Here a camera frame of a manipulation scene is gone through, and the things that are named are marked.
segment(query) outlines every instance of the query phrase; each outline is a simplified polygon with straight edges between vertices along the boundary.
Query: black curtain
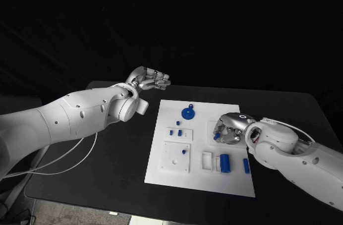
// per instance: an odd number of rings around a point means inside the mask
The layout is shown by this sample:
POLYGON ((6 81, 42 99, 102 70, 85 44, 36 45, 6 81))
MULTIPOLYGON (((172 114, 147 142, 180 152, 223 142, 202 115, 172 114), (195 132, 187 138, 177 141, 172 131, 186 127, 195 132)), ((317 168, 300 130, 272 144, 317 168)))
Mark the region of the black curtain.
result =
POLYGON ((144 65, 174 85, 311 94, 343 141, 342 12, 343 0, 0 0, 0 93, 46 104, 144 65))

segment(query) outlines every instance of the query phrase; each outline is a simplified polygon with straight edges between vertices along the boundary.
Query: black table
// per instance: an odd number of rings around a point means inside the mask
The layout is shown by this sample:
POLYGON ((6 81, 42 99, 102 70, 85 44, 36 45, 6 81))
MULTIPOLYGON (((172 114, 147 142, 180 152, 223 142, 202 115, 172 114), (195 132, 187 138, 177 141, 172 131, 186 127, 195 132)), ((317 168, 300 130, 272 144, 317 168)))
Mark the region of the black table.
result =
MULTIPOLYGON (((94 81, 89 88, 115 82, 94 81)), ((343 212, 313 198, 278 171, 265 168, 249 155, 257 198, 144 183, 146 169, 160 100, 239 105, 255 119, 274 118, 303 129, 327 147, 343 152, 340 142, 311 95, 277 91, 169 86, 149 90, 146 115, 111 124, 98 133, 94 151, 71 171, 35 175, 26 195, 76 206, 189 224, 330 224, 343 220, 343 212)), ((94 136, 40 172, 58 172, 84 158, 94 136)), ((42 164, 58 158, 75 145, 68 141, 51 146, 42 164)))

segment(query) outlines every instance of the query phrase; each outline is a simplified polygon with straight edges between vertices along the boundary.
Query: white cable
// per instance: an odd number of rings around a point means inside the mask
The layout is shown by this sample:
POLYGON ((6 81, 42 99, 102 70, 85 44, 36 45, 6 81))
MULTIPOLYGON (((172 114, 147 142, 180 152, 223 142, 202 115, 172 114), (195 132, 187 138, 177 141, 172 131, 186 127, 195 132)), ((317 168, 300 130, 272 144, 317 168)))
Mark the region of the white cable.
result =
POLYGON ((22 175, 22 174, 27 174, 29 172, 32 172, 32 171, 35 171, 35 170, 38 170, 38 169, 42 169, 43 167, 46 167, 48 165, 51 165, 53 162, 56 162, 59 159, 62 159, 62 158, 72 152, 72 150, 74 150, 74 149, 76 148, 76 146, 81 144, 82 140, 84 140, 84 138, 79 140, 79 142, 78 142, 78 144, 74 146, 74 148, 69 149, 68 152, 66 152, 61 157, 58 157, 52 162, 49 162, 48 164, 45 164, 45 165, 42 165, 42 166, 39 166, 39 167, 36 167, 35 169, 30 169, 30 170, 27 170, 27 171, 12 173, 12 174, 9 174, 4 178, 10 178, 10 177, 19 176, 19 175, 22 175))
POLYGON ((271 119, 271 120, 272 120, 274 122, 278 122, 278 123, 284 124, 287 127, 291 127, 293 129, 298 130, 298 131, 310 138, 311 142, 316 142, 314 139, 310 137, 310 135, 309 135, 303 130, 300 130, 297 127, 294 127, 293 125, 290 125, 290 124, 287 124, 287 123, 284 123, 284 122, 280 122, 280 121, 277 121, 277 120, 274 120, 274 119, 271 119))
MULTIPOLYGON (((95 133, 95 139, 94 139, 94 144, 92 144, 91 150, 89 150, 87 156, 84 157, 84 159, 81 160, 81 162, 87 159, 88 155, 91 154, 92 148, 94 148, 94 145, 95 145, 95 142, 97 142, 97 135, 98 135, 98 133, 95 133)), ((32 174, 43 174, 43 175, 61 174, 61 173, 69 171, 74 167, 71 167, 69 169, 66 169, 66 170, 62 171, 62 172, 51 173, 51 174, 39 173, 39 172, 29 172, 29 173, 32 173, 32 174)))

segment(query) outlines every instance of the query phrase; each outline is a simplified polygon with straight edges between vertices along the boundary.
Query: gray carpet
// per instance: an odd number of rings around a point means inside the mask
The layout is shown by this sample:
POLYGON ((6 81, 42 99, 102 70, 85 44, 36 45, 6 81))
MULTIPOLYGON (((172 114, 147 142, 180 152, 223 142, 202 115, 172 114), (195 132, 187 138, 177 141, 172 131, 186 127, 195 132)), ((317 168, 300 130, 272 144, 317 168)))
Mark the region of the gray carpet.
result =
POLYGON ((35 225, 127 225, 130 215, 110 215, 108 211, 38 200, 35 225))

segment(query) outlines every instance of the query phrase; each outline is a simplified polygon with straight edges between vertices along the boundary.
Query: white robotic arm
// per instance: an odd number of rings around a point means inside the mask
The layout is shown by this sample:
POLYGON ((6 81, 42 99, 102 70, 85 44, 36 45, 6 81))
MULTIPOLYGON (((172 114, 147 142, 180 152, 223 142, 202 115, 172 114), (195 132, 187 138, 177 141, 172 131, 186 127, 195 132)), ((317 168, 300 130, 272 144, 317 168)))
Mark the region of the white robotic arm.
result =
POLYGON ((125 83, 76 91, 36 109, 0 115, 0 180, 40 148, 91 136, 136 112, 144 114, 149 103, 138 98, 140 90, 164 90, 167 85, 169 75, 141 66, 125 83))
POLYGON ((300 140, 290 127, 268 118, 257 122, 244 113, 228 113, 218 121, 215 140, 236 144, 242 137, 257 161, 343 211, 343 154, 311 138, 310 143, 300 140), (222 135, 225 127, 229 133, 222 135))

